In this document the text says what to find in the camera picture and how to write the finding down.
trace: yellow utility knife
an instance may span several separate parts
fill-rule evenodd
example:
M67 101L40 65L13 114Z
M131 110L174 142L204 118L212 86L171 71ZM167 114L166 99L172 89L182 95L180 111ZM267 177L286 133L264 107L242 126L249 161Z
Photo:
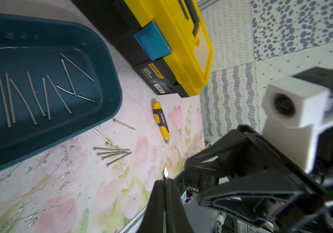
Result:
M164 141L166 144L169 142L169 129L168 129L168 124L166 123L165 120L165 115L163 110L161 109L160 102L154 102L152 105L153 108L153 115L155 116L156 123L159 125L161 134L164 137Z

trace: pink flower print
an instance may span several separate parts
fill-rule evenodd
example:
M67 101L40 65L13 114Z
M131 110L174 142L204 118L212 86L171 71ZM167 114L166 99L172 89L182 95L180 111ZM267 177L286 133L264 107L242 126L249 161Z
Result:
M58 196L48 200L42 207L37 231L43 233L71 232L76 221L76 201L74 198Z
M202 116L201 116L201 107L196 109L196 119L197 123L202 126Z
M194 146L196 148L200 147L203 135L204 135L204 132L203 132L202 129L200 129L200 131L195 134L195 136L194 136Z
M183 126L183 115L181 106L174 107L173 111L168 113L169 120L172 122L172 127L175 131L179 131Z
M178 154L176 151L172 152L170 160L172 161L172 167L176 167L178 165Z
M117 198L116 179L108 182L107 180L102 181L95 197L95 206L99 210L107 210L115 202Z
M141 160L145 160L148 157L148 141L147 137L139 137L136 143L135 154Z
M148 170L147 180L144 182L145 189L151 191L157 179L159 179L159 169L156 165L152 165L150 170Z
M185 155L182 157L183 165L186 163L186 160L189 158L189 151L185 153Z
M128 194L128 201L125 204L124 215L127 219L132 219L139 212L141 197L138 191L132 191Z

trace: yellow toolbox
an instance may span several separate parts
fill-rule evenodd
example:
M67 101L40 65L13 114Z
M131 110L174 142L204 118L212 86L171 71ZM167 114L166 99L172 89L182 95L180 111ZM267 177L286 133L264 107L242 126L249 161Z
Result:
M213 46L195 0L73 0L158 95L196 96Z

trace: cable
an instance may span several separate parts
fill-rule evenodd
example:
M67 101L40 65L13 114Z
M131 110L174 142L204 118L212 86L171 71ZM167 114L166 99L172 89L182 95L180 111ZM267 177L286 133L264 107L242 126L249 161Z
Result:
M185 183L180 183L180 184L183 184L184 186L186 186L186 188L187 188L188 190L190 190L190 191L192 191L192 192L194 192L194 193L196 193L196 194L199 194L199 192L190 189Z

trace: camera lens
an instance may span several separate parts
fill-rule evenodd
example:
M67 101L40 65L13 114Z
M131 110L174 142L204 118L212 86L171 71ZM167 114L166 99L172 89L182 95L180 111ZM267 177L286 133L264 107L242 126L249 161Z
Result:
M294 112L296 111L292 100L290 100L288 96L283 94L279 94L278 96L276 96L275 108L279 113L287 117L293 116Z

